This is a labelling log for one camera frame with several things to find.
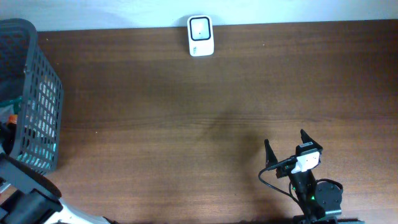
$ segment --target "wooden surface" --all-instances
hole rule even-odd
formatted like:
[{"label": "wooden surface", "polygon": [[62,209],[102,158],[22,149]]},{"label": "wooden surface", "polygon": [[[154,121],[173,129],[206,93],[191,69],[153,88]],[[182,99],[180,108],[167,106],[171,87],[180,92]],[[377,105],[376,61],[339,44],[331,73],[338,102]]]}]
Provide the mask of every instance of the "wooden surface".
[{"label": "wooden surface", "polygon": [[[192,58],[184,28],[45,32],[65,89],[64,199],[121,223],[231,223],[301,214],[261,184],[300,129],[315,177],[344,185],[343,217],[398,220],[398,21],[215,27]],[[264,174],[287,190],[288,179]]]}]

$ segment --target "wooden table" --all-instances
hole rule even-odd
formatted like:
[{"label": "wooden table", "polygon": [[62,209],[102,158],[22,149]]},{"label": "wooden table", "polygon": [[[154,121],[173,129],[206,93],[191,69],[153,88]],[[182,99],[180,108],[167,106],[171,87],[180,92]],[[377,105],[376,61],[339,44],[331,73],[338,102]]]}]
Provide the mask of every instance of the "wooden table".
[{"label": "wooden table", "polygon": [[[64,199],[121,223],[232,223],[301,214],[257,178],[264,139],[282,160],[300,129],[315,177],[344,185],[343,216],[398,220],[398,21],[43,32],[65,89]],[[288,178],[264,174],[287,190]]]}]

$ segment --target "white wall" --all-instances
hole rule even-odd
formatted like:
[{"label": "white wall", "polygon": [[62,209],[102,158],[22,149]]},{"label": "white wall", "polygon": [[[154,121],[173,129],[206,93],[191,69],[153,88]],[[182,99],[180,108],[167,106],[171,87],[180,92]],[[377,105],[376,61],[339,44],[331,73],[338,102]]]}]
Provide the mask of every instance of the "white wall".
[{"label": "white wall", "polygon": [[193,14],[214,25],[397,19],[398,0],[0,0],[0,19],[38,30],[185,26]]}]

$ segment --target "basket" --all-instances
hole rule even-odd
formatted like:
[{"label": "basket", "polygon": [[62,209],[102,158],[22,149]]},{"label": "basket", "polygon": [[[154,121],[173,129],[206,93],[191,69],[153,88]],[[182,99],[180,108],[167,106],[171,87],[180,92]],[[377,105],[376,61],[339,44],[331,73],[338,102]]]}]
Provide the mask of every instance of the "basket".
[{"label": "basket", "polygon": [[54,171],[58,160],[63,88],[37,44],[33,24],[0,21],[0,102],[20,98],[10,156],[40,174]]}]

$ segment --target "orange object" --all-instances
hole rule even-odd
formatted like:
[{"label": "orange object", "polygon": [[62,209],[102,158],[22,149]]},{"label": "orange object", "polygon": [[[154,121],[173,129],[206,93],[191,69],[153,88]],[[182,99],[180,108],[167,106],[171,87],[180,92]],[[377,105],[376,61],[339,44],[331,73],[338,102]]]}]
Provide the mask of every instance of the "orange object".
[{"label": "orange object", "polygon": [[8,118],[7,124],[9,124],[9,123],[17,124],[17,120],[18,120],[18,115],[16,115],[16,114],[10,115],[10,117]]}]

